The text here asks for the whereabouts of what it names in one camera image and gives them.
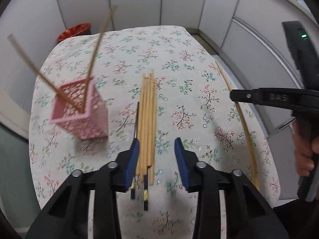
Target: floral tablecloth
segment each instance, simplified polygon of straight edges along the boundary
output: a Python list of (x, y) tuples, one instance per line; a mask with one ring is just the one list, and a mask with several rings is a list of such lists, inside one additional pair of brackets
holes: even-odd
[[(56, 85), (85, 76), (97, 37), (78, 36), (61, 42), (41, 71)], [(158, 80), (155, 182), (149, 187), (147, 212), (143, 211), (143, 186), (136, 200), (129, 193), (118, 194), (122, 237), (192, 238), (197, 194), (188, 194), (181, 184), (173, 146), (176, 137), (215, 169), (231, 172), (238, 168), (251, 177), (240, 118), (213, 58), (182, 27), (124, 29), (104, 35), (93, 69), (95, 85), (109, 109), (108, 139), (80, 141), (50, 125), (55, 94), (36, 80), (29, 154), (41, 208), (73, 170), (97, 170), (130, 147), (142, 74), (151, 69)], [(249, 105), (241, 105), (255, 148), (260, 191), (273, 206), (280, 185), (272, 154)], [(90, 234), (92, 212), (90, 209)], [(221, 216), (225, 238), (223, 204)]]

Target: pink container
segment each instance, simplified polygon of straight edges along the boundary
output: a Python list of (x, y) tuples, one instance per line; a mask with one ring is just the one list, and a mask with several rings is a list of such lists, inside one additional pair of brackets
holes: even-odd
[[(81, 105), (85, 78), (62, 84), (62, 89), (77, 105)], [(55, 96), (50, 123), (81, 140), (108, 137), (108, 111), (93, 81), (89, 82), (85, 112), (78, 113), (71, 104)]]

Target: screw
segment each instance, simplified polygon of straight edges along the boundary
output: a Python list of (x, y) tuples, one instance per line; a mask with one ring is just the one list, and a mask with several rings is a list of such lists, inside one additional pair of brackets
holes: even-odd
[(107, 164), (107, 166), (110, 168), (110, 169), (114, 169), (117, 167), (117, 162), (109, 162)]
[(241, 170), (238, 170), (238, 169), (235, 169), (233, 170), (233, 175), (237, 176), (237, 177), (240, 177), (242, 175), (242, 171)]
[(74, 171), (72, 172), (72, 176), (73, 176), (73, 177), (79, 177), (81, 174), (82, 174), (82, 171), (81, 171), (81, 170), (74, 170)]
[(205, 167), (206, 167), (206, 163), (200, 161), (200, 162), (197, 162), (197, 163), (196, 163), (196, 166), (197, 166), (198, 168), (205, 168)]

